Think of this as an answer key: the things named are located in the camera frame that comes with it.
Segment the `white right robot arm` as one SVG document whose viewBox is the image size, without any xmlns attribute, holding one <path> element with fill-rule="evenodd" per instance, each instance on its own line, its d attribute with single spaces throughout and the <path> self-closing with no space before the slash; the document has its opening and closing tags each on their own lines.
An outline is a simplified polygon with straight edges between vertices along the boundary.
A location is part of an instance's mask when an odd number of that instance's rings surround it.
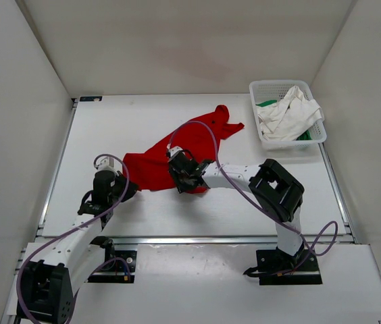
<svg viewBox="0 0 381 324">
<path fill-rule="evenodd" d="M 278 271 L 292 270 L 302 261 L 301 237 L 303 185 L 279 162 L 266 159 L 261 165 L 229 165 L 206 159 L 202 162 L 179 146 L 171 148 L 168 171 L 179 192 L 197 189 L 235 189 L 248 197 L 276 223 Z"/>
</svg>

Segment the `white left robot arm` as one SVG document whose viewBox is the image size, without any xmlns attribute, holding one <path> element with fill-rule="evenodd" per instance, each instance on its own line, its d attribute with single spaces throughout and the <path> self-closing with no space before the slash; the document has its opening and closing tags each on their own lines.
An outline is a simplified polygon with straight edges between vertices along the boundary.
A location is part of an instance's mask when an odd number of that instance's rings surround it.
<svg viewBox="0 0 381 324">
<path fill-rule="evenodd" d="M 117 205 L 137 191 L 137 184 L 110 167 L 95 173 L 71 229 L 23 262 L 16 284 L 18 316 L 33 323 L 70 322 L 82 284 L 115 265 L 113 241 L 101 233 Z"/>
</svg>

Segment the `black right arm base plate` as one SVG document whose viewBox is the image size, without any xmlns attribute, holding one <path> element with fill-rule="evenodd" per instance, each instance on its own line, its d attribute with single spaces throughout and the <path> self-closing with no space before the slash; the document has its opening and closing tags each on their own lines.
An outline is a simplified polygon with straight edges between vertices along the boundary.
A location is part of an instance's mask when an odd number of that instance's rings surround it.
<svg viewBox="0 0 381 324">
<path fill-rule="evenodd" d="M 257 250 L 260 286 L 322 285 L 318 260 L 304 250 L 295 267 L 280 258 L 276 250 Z"/>
</svg>

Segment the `red t shirt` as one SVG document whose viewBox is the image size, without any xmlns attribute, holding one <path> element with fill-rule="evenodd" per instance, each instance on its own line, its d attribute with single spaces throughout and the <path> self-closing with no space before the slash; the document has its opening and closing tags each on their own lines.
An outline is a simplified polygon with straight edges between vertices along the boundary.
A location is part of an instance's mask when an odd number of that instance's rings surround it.
<svg viewBox="0 0 381 324">
<path fill-rule="evenodd" d="M 229 110 L 218 105 L 215 111 L 188 121 L 177 133 L 170 133 L 144 153 L 126 153 L 123 162 L 130 172 L 130 181 L 140 190 L 159 191 L 175 187 L 168 172 L 167 145 L 179 146 L 192 155 L 197 162 L 215 159 L 215 149 L 220 141 L 241 131 L 242 123 L 230 124 Z"/>
</svg>

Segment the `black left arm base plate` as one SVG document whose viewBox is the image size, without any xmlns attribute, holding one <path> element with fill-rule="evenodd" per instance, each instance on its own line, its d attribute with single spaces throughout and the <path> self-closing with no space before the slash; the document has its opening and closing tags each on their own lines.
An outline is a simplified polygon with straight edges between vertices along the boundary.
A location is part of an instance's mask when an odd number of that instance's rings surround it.
<svg viewBox="0 0 381 324">
<path fill-rule="evenodd" d="M 116 260 L 103 266 L 88 278 L 96 284 L 133 284 L 136 273 L 137 248 L 116 246 Z"/>
</svg>

